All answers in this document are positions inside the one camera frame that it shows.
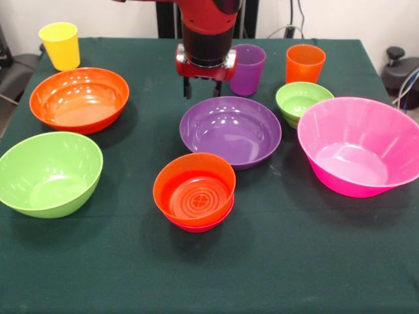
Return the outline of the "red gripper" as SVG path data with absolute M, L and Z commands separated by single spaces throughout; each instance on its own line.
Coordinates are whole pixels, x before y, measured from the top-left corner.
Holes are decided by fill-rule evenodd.
M 225 61 L 215 67 L 200 67 L 187 59 L 183 44 L 178 44 L 175 50 L 175 68 L 177 73 L 183 76 L 183 97 L 192 97 L 192 86 L 189 77 L 202 77 L 215 80 L 215 88 L 212 97 L 220 97 L 222 81 L 230 81 L 236 72 L 237 51 L 230 49 Z

